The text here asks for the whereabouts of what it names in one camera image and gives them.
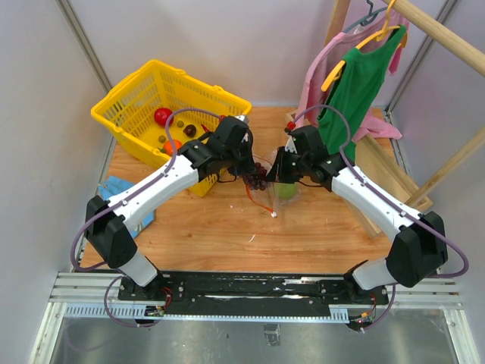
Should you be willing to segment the purple grape bunch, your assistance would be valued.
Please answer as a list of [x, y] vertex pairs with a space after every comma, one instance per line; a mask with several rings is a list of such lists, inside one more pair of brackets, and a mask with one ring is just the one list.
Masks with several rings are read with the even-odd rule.
[[244, 174], [242, 181], [250, 190], [264, 191], [268, 186], [266, 174], [266, 168], [260, 162], [256, 162], [255, 170], [249, 174]]

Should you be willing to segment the green cabbage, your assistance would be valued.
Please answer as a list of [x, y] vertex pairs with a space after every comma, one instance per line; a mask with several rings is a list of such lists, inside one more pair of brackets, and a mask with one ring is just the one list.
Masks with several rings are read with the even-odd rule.
[[295, 184], [275, 184], [276, 195], [279, 199], [290, 200], [298, 193], [298, 187]]

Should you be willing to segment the clear zip top bag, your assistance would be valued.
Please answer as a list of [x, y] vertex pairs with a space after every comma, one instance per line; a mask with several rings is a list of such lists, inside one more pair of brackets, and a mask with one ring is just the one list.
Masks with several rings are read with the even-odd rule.
[[296, 184], [281, 184], [277, 182], [264, 182], [264, 189], [248, 182], [245, 184], [246, 195], [251, 202], [268, 212], [272, 218], [278, 218], [281, 212], [294, 204], [301, 191]]

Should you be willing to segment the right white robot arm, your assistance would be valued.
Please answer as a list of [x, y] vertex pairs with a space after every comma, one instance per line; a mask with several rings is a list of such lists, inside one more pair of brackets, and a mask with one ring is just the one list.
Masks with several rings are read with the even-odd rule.
[[376, 185], [340, 153], [330, 154], [316, 127], [306, 125], [288, 133], [267, 179], [294, 184], [304, 177], [350, 202], [370, 218], [391, 242], [384, 258], [365, 261], [349, 271], [345, 298], [361, 303], [375, 287], [401, 284], [414, 287], [436, 273], [448, 260], [442, 218], [413, 209]]

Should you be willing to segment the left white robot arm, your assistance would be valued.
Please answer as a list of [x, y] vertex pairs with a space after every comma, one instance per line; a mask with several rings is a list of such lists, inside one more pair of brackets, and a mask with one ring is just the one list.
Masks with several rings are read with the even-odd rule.
[[255, 169], [252, 132], [246, 115], [227, 116], [206, 139], [182, 145], [169, 162], [130, 189], [103, 200], [96, 196], [86, 207], [86, 239], [110, 268], [136, 284], [146, 300], [162, 291], [158, 270], [136, 245], [131, 232], [158, 207], [207, 177], [227, 169], [235, 175]]

